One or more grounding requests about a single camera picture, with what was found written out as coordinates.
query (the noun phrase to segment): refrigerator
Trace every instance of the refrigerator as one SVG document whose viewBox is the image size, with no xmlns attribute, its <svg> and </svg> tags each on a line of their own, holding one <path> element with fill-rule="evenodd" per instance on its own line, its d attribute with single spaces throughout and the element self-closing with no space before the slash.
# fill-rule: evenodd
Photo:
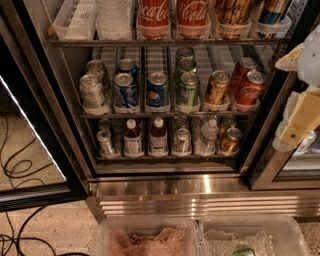
<svg viewBox="0 0 320 256">
<path fill-rule="evenodd" d="M 84 199 L 98 222 L 109 216 L 141 214 L 194 218 L 236 213 L 319 215 L 319 154 L 308 148 L 297 155 L 297 149 L 281 152 L 272 146 L 291 92 L 307 88 L 297 72 L 278 70 L 275 62 L 304 42 L 317 25 L 318 1 L 293 0 L 287 11 L 290 27 L 280 37 L 217 39 L 209 27 L 208 38 L 181 39 L 172 1 L 170 36 L 141 39 L 135 26 L 138 3 L 129 1 L 131 39 L 99 39 L 94 31 L 91 39 L 61 40 L 52 27 L 68 1 L 0 1 L 1 84 L 16 99 L 19 111 L 33 125 L 64 177 L 60 183 L 0 191 L 1 210 Z M 201 84 L 200 107 L 190 113 L 182 113 L 176 106 L 173 89 L 175 56 L 183 46 L 195 51 Z M 259 104 L 247 112 L 233 109 L 231 103 L 224 110 L 205 111 L 203 95 L 211 73 L 222 69 L 231 75 L 242 57 L 253 58 L 266 77 Z M 110 104 L 109 113 L 86 114 L 79 93 L 86 64 L 102 59 L 112 81 L 124 58 L 138 64 L 138 112 L 116 113 Z M 156 71 L 169 78 L 166 112 L 150 111 L 146 106 L 147 79 Z M 113 103 L 113 90 L 110 99 Z M 199 120 L 236 117 L 242 132 L 239 150 L 231 155 L 198 155 L 193 143 L 190 155 L 174 155 L 171 125 L 177 116 L 188 118 L 194 138 Z M 167 124 L 169 149 L 162 157 L 148 152 L 148 133 L 155 117 Z M 96 136 L 102 118 L 110 119 L 114 126 L 119 147 L 116 158 L 101 155 Z M 124 154 L 122 134 L 130 118 L 139 118 L 144 124 L 145 150 L 139 157 Z"/>
</svg>

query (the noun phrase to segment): green can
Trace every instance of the green can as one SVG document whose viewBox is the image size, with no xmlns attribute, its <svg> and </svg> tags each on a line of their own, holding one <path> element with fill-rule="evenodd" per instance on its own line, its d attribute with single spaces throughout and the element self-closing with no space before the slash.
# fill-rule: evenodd
<svg viewBox="0 0 320 256">
<path fill-rule="evenodd" d="M 232 256 L 256 256 L 256 254 L 254 253 L 253 249 L 246 248 L 232 253 Z"/>
<path fill-rule="evenodd" d="M 199 96 L 200 79 L 197 73 L 186 72 L 181 75 L 177 90 L 177 105 L 193 107 Z"/>
</svg>

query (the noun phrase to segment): silver can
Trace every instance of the silver can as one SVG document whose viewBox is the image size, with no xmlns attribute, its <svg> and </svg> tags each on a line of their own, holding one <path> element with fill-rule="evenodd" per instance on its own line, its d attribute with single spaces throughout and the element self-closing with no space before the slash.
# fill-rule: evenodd
<svg viewBox="0 0 320 256">
<path fill-rule="evenodd" d="M 191 151 L 191 134 L 188 129 L 180 128 L 174 133 L 173 148 L 180 153 Z"/>
<path fill-rule="evenodd" d="M 114 77 L 115 106 L 119 108 L 133 108 L 139 105 L 139 89 L 133 76 L 127 73 Z"/>
<path fill-rule="evenodd" d="M 94 74 L 86 74 L 80 78 L 80 91 L 86 108 L 95 109 L 107 104 L 102 84 Z"/>
<path fill-rule="evenodd" d="M 115 139 L 109 130 L 101 130 L 97 134 L 97 140 L 99 141 L 101 152 L 106 155 L 115 154 Z"/>
</svg>

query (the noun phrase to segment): meat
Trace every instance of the meat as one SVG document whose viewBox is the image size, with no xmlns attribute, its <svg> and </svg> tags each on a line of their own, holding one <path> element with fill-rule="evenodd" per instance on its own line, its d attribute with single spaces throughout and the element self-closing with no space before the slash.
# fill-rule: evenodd
<svg viewBox="0 0 320 256">
<path fill-rule="evenodd" d="M 192 234 L 185 228 L 164 228 L 155 237 L 113 230 L 107 235 L 108 256 L 193 256 Z"/>
</svg>

